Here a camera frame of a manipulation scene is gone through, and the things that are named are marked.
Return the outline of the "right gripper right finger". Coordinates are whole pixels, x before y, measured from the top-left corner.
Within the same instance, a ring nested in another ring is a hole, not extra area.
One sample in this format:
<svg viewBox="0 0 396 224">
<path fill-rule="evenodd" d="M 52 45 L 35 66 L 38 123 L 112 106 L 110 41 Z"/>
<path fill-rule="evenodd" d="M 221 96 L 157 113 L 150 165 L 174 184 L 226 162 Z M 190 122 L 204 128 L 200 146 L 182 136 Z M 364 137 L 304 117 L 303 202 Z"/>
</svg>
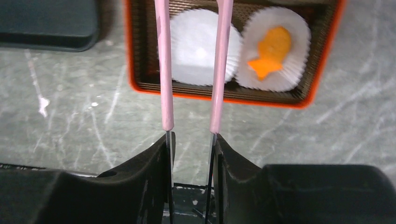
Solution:
<svg viewBox="0 0 396 224">
<path fill-rule="evenodd" d="M 396 189 L 369 165 L 259 167 L 218 135 L 214 192 L 219 224 L 393 224 Z"/>
</svg>

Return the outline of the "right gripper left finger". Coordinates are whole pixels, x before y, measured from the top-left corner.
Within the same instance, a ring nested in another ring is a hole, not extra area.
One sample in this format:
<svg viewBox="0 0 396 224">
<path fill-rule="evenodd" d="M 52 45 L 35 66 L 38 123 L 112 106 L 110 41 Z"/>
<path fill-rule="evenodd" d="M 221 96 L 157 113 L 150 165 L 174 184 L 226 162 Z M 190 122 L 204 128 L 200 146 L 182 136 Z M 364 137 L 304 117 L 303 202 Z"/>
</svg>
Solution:
<svg viewBox="0 0 396 224">
<path fill-rule="evenodd" d="M 18 167 L 0 170 L 3 224 L 159 224 L 165 206 L 174 222 L 176 137 L 153 145 L 98 176 Z"/>
</svg>

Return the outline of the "orange cookie box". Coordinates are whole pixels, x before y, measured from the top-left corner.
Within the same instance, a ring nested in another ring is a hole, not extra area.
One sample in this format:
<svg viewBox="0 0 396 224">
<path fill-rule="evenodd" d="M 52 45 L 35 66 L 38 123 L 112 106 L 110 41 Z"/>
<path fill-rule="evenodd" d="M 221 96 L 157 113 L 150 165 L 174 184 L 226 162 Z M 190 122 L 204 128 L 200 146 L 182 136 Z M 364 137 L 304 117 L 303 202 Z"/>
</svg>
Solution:
<svg viewBox="0 0 396 224">
<path fill-rule="evenodd" d="M 312 103 L 338 32 L 346 6 L 344 0 L 236 0 L 232 24 L 241 31 L 249 16 L 266 7 L 285 7 L 302 16 L 311 31 L 308 61 L 299 84 L 290 91 L 248 89 L 236 80 L 225 85 L 227 103 L 302 109 Z M 137 92 L 160 94 L 155 4 L 152 0 L 126 0 L 125 12 L 127 77 Z"/>
</svg>

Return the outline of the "orange fish cookie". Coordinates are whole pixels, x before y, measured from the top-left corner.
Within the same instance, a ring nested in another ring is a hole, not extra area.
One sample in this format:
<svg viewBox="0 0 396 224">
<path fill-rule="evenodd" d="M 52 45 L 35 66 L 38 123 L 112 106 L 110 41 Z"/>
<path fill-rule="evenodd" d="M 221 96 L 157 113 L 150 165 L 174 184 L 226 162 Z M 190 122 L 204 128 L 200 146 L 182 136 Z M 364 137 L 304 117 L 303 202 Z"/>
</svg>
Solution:
<svg viewBox="0 0 396 224">
<path fill-rule="evenodd" d="M 257 44 L 258 57 L 248 61 L 259 81 L 283 68 L 283 60 L 291 49 L 291 36 L 287 29 L 277 26 L 269 29 Z"/>
</svg>

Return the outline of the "pink handled metal tongs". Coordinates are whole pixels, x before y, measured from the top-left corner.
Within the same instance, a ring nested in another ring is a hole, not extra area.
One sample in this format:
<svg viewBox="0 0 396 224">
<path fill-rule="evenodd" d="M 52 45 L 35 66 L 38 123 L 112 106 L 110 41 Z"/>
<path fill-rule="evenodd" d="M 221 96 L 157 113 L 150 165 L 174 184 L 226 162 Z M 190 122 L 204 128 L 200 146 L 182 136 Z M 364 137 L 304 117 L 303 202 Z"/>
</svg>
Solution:
<svg viewBox="0 0 396 224">
<path fill-rule="evenodd" d="M 217 135 L 220 131 L 220 123 L 223 109 L 224 84 L 226 73 L 227 52 L 229 44 L 229 34 L 231 29 L 231 19 L 233 13 L 232 0 L 217 1 L 219 9 L 219 18 L 217 24 L 217 36 L 215 46 L 215 63 L 212 88 L 212 114 L 210 122 L 210 152 L 208 160 L 207 184 L 205 186 L 205 209 L 202 212 L 202 222 L 204 224 L 209 221 L 209 211 L 211 206 L 212 192 L 212 175 L 215 158 L 215 145 Z M 173 144 L 176 140 L 172 131 L 174 127 L 174 107 L 172 92 L 172 75 L 171 75 L 171 38 L 170 38 L 170 14 L 169 1 L 156 0 L 156 28 L 158 56 L 160 67 L 160 96 L 162 111 L 162 126 L 166 132 L 166 148 L 169 159 L 168 165 L 168 204 L 170 211 L 170 223 L 174 222 L 174 199 L 173 199 Z"/>
</svg>

